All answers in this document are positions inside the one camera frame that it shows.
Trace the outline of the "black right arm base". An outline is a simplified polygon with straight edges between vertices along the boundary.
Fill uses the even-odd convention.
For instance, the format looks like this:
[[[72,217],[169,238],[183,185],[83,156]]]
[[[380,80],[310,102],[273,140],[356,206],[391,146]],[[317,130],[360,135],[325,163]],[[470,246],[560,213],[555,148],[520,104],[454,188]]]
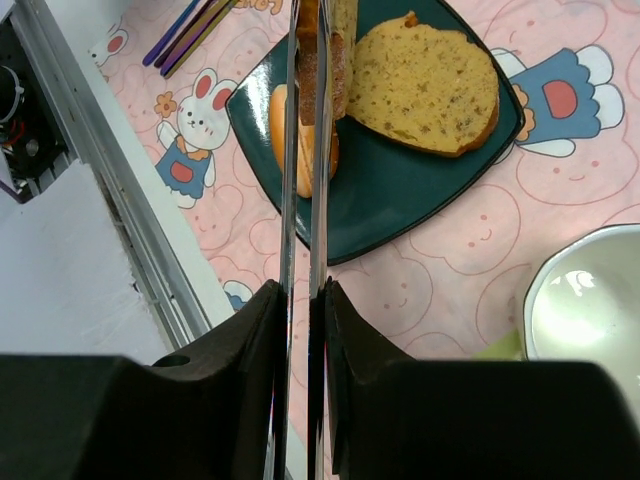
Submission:
[[[27,52],[1,24],[1,190],[19,203],[40,194],[69,165],[69,150]]]

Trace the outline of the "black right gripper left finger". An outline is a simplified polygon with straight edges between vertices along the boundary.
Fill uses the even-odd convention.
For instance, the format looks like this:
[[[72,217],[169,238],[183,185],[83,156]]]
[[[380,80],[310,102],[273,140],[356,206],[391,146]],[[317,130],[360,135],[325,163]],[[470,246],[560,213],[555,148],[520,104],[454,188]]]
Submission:
[[[5,479],[259,479],[282,291],[151,366],[122,356],[5,355]]]

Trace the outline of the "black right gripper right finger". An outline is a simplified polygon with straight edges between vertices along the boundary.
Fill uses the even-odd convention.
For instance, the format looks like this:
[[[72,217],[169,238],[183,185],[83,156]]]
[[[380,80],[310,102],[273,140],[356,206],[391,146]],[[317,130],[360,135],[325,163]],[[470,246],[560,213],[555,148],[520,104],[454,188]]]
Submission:
[[[586,362],[417,360],[327,286],[332,471],[343,479],[635,479],[639,433]]]

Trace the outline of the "striped bread roll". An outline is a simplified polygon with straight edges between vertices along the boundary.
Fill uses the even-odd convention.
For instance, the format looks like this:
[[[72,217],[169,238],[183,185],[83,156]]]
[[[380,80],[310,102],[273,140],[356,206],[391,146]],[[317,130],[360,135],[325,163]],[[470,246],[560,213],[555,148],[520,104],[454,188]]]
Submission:
[[[285,160],[285,103],[287,87],[279,84],[271,94],[269,102],[269,127],[271,144],[276,162],[284,172]],[[298,155],[297,155],[297,194],[302,198],[311,198],[313,189],[314,164],[314,126],[304,126],[298,122]],[[329,179],[337,170],[339,160],[339,138],[336,127],[333,127]]]

